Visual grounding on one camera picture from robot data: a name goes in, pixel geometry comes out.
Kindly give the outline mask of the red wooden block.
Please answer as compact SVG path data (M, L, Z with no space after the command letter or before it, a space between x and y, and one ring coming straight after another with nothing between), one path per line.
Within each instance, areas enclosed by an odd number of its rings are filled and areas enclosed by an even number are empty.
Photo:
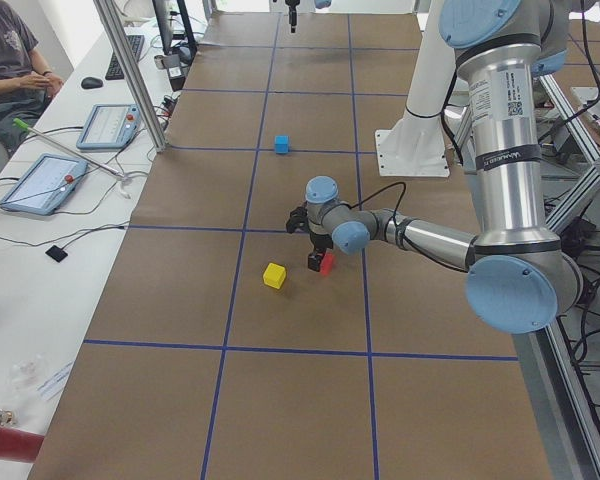
M335 256L332 252L326 252L321 260L319 273L328 276L335 265Z

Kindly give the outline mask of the yellow wooden block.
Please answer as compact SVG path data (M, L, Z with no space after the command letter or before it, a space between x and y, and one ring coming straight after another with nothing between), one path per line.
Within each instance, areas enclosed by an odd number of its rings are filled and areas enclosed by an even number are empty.
M287 276L287 270L284 266L270 262L265 268L262 278L263 283L274 289L280 289Z

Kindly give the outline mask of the blue wooden block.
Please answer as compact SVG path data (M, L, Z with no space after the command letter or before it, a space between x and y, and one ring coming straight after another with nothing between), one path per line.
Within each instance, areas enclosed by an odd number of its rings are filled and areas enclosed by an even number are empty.
M274 152L279 155L288 154L290 151L290 138L288 135L276 135L274 138Z

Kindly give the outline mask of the brown paper table cover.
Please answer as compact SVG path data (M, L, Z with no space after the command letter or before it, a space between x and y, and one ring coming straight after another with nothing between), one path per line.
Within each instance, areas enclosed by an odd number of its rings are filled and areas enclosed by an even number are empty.
M460 168L407 192L377 172L419 43L412 15L213 17L33 478L551 477L513 341L461 274L374 242L322 276L284 230L317 175L477 229Z

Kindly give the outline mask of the far blue teach pendant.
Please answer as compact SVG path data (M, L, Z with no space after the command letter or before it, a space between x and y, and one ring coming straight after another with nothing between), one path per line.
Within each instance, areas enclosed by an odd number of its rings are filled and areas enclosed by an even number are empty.
M136 104L96 104L76 142L81 151L113 151L128 145L141 123Z

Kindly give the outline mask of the blue teach pendant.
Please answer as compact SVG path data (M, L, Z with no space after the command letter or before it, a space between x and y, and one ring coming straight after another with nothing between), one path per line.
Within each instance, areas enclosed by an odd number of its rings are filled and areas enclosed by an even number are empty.
M84 159L43 154L0 200L0 208L47 216L57 210L87 173Z
M128 145L141 123L136 104L96 104L76 142L81 151L113 151Z

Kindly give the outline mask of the black computer mouse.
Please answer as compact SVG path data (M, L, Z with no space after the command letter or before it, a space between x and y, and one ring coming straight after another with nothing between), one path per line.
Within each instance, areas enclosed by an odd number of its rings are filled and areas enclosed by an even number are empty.
M92 90L103 87L103 80L96 77L85 77L81 80L81 88L84 90Z

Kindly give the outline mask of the small black square pad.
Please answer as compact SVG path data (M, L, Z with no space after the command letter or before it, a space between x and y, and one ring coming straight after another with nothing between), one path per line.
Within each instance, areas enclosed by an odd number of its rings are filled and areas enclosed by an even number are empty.
M57 245L52 245L51 247L49 247L45 251L45 254L57 263L62 262L68 257L68 253L63 248Z

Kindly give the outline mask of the near blue teach pendant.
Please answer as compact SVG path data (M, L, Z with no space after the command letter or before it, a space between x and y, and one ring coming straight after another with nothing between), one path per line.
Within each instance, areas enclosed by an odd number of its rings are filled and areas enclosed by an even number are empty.
M0 200L0 208L47 216L57 210L87 173L84 159L43 154Z

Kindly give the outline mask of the seated person grey shirt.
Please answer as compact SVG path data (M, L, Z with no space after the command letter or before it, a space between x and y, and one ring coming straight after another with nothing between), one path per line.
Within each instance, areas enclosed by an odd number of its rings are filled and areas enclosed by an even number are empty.
M15 152L27 136L14 120L35 124L63 86L32 31L0 1L0 143L8 152Z

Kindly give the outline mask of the metal rod green tip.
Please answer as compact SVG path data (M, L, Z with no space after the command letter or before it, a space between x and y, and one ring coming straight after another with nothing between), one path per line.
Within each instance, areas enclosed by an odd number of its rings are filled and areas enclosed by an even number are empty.
M24 122L23 120L21 120L19 118L15 118L13 120L13 124L25 132L28 132L28 133L34 134L38 137L41 137L45 142L47 142L48 144L61 150L62 152L66 153L68 155L73 155L75 157L81 158L81 159L85 160L86 162L88 162L89 164L95 166L96 168L106 171L107 173L109 173L114 178L117 178L120 181L122 181L126 178L125 174L122 173L121 171L118 171L118 170L114 169L113 167L110 167L109 165L106 165L104 163L100 163L100 162L92 159L88 155L64 145L63 143L55 140L49 134L46 134L46 133L43 133L42 131L37 130L36 128L30 126L29 124L27 124L26 122Z

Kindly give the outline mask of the red cylinder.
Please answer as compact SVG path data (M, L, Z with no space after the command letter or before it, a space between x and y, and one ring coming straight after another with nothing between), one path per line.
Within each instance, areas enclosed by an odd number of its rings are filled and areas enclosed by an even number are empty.
M45 436L0 426L0 460L33 463Z

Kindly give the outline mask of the aluminium frame post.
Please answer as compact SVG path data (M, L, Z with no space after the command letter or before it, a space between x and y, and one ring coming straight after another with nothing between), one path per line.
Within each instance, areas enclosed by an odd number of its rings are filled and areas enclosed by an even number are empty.
M115 4L110 0L94 0L94 5L111 43L113 52L119 60L127 86L140 109L154 149L157 153L161 153L167 146L166 137L159 123L138 62L132 54Z

